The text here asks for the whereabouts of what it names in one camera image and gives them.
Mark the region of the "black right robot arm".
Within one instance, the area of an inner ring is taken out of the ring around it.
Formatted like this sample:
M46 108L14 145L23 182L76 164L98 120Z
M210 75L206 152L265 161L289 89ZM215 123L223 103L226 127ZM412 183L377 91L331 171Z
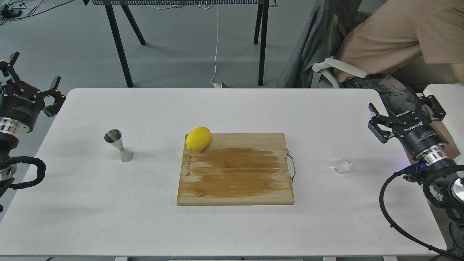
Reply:
M384 203L386 187L396 177L416 182L422 187L427 200L436 208L445 210L450 219L448 230L455 249L463 253L463 165L458 165L444 152L448 141L434 125L442 121L445 110L433 95L420 96L412 111L396 116L383 116L370 103L371 119L368 127L381 143L397 138L415 164L393 173L384 182L379 196L381 212L391 228L406 238L454 261L462 261L463 254L431 246L407 233L391 218Z

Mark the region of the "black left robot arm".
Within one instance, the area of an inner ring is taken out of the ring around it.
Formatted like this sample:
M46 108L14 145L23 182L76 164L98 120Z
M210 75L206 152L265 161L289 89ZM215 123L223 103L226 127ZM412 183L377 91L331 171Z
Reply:
M10 157L9 153L19 143L19 135L33 131L38 116L43 111L48 117L59 113L65 102L65 95L59 89L60 77L53 79L51 88L40 91L38 88L22 81L14 64L19 52L1 61L1 72L7 81L1 85L0 103L0 170L1 194L8 189L18 190L38 185L45 178L45 163L29 156ZM14 174L19 163L34 165L36 178L28 182L14 183Z

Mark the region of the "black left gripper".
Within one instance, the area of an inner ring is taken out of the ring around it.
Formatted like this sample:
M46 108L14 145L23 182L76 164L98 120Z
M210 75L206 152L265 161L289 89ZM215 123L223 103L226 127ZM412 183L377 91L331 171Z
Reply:
M29 133L36 124L42 110L46 116L53 117L59 113L66 96L59 89L60 76L56 76L48 91L25 84L23 86L13 66L20 53L16 51L10 58L0 62L3 77L7 79L1 87L1 132ZM54 99L51 105L45 105L45 98Z

